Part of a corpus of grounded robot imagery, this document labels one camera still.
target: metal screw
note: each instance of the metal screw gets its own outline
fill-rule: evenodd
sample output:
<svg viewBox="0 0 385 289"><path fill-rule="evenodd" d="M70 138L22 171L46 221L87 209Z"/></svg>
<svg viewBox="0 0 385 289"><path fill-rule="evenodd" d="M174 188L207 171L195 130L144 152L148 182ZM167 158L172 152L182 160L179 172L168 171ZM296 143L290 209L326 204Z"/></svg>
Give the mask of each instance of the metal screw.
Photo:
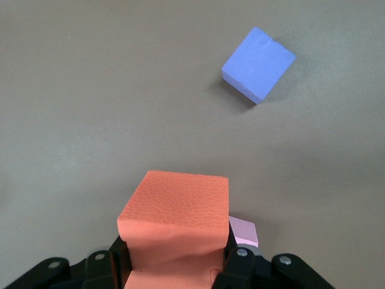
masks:
<svg viewBox="0 0 385 289"><path fill-rule="evenodd" d="M50 264L48 265L48 268L54 269L54 268L58 267L59 265L60 265L60 262L55 261L55 262L50 263Z"/></svg>
<svg viewBox="0 0 385 289"><path fill-rule="evenodd" d="M237 254L238 256L241 256L241 257L246 257L246 256L247 256L247 251L246 251L245 249L240 248L240 249L238 249L238 250L236 251L236 254Z"/></svg>
<svg viewBox="0 0 385 289"><path fill-rule="evenodd" d="M279 261L282 263L282 264L285 264L285 265L290 265L291 264L291 259L287 256L281 256L279 257Z"/></svg>
<svg viewBox="0 0 385 289"><path fill-rule="evenodd" d="M103 253L100 253L100 254L97 254L96 256L95 256L95 260L101 260L101 259L103 259L105 257L105 255L103 254Z"/></svg>

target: orange foam block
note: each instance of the orange foam block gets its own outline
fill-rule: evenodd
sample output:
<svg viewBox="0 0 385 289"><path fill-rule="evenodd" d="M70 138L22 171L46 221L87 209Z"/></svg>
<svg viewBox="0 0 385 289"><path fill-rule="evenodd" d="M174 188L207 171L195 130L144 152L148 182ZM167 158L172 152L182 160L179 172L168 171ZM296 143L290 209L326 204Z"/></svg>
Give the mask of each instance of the orange foam block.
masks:
<svg viewBox="0 0 385 289"><path fill-rule="evenodd" d="M133 271L126 289L209 289L229 237L229 182L149 171L117 220Z"/></svg>

